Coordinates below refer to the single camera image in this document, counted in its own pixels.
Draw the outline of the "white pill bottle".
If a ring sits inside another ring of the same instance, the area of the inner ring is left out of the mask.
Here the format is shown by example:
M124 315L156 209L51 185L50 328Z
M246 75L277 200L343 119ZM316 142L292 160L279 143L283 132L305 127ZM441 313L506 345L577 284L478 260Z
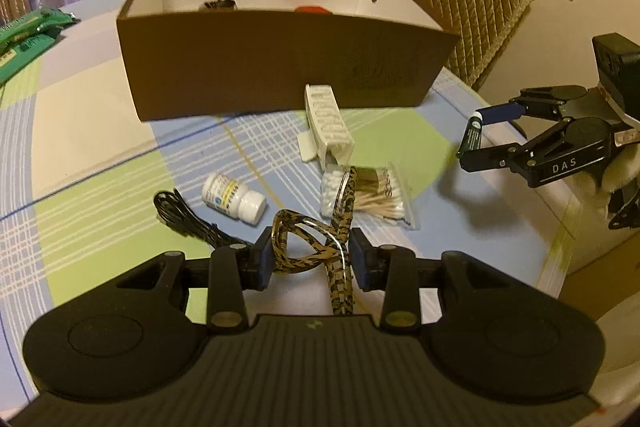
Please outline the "white pill bottle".
M222 173L213 173L207 177L201 196L207 207L247 225L257 225L267 207L262 193Z

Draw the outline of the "cotton swab bag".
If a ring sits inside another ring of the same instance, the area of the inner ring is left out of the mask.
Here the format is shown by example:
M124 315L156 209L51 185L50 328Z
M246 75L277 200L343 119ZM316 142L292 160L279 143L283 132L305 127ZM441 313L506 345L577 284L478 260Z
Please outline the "cotton swab bag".
M399 222L410 230L420 227L408 185L394 164L385 167L356 167L354 210L387 221ZM320 213L332 215L338 188L349 166L329 165L322 174Z

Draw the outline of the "dark green lip balm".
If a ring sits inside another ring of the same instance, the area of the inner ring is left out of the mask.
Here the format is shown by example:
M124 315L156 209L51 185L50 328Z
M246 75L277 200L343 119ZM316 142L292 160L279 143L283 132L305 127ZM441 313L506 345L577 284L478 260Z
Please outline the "dark green lip balm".
M457 158L462 157L472 150L479 150L482 145L483 114L479 110L468 119L463 133L462 141L457 150Z

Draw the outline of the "white paperclip box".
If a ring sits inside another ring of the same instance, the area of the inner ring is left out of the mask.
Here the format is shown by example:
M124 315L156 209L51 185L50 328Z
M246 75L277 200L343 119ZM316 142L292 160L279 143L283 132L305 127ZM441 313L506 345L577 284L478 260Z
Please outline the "white paperclip box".
M305 115L308 130L297 135L302 161L317 159L322 170L326 170L329 164L347 165L354 151L355 141L330 86L307 84Z

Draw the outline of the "red snack packet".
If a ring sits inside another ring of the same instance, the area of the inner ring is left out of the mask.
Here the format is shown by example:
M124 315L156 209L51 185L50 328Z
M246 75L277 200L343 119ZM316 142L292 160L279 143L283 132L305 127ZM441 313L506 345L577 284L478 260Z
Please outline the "red snack packet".
M328 14L332 12L320 5L299 5L294 9L294 13L306 13L306 14Z

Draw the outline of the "dark scrunchie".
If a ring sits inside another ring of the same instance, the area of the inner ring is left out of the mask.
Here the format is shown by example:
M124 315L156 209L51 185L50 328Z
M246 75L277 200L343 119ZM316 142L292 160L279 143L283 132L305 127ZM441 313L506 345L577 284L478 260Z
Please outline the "dark scrunchie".
M198 7L200 12L233 12L237 9L238 6L234 0L209 0Z

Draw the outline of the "checked tablecloth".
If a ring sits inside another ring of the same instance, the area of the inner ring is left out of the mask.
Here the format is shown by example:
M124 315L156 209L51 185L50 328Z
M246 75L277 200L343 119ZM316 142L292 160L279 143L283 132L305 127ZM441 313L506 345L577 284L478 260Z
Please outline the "checked tablecloth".
M317 216L319 167L299 157L302 113L140 121L116 31L124 0L84 0L79 23L1 90L1 412L35 396L24 335L44 312L162 251L206 245L157 219L155 193L178 190L224 231L255 228L207 208L201 189L222 172L262 192L268 211ZM349 109L358 165L398 168L419 224L360 215L375 244L425 257L465 251L550 295L570 265L582 208L564 183L532 190L507 171L469 174L451 160L477 94L441 72L416 108Z

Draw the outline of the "brown cardboard box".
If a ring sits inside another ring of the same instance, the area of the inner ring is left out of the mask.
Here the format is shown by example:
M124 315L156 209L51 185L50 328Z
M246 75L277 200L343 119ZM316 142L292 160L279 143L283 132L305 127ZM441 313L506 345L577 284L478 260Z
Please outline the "brown cardboard box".
M234 0L236 11L200 12L205 1L122 5L141 120L301 109L307 84L327 84L344 108L417 106L459 39L419 0Z

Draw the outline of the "lower green wet wipes pack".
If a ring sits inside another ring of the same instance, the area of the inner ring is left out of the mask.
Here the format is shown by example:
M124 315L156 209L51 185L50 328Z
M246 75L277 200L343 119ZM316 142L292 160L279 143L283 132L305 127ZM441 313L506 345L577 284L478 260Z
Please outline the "lower green wet wipes pack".
M4 86L18 72L35 61L58 41L60 33L55 31L33 35L9 46L1 55L0 86Z

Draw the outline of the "green wet wipes pack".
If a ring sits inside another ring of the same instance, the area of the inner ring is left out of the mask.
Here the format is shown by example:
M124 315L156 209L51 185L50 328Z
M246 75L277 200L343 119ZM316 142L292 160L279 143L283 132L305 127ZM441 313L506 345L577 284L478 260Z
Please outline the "green wet wipes pack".
M60 9L40 8L12 20L1 28L1 52L4 52L12 44L42 34L50 29L65 28L78 23L78 18L73 13L67 13Z
M4 86L18 72L35 61L58 41L60 33L55 31L33 35L9 46L1 55L0 86Z

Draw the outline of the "upper green wet wipes pack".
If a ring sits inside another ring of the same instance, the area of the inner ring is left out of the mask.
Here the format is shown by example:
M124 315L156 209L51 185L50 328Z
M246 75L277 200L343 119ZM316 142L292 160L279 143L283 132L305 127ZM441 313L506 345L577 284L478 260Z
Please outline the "upper green wet wipes pack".
M50 29L65 28L78 23L78 18L73 13L67 13L60 9L40 8L12 20L1 28L1 52L4 52L12 44L42 34Z

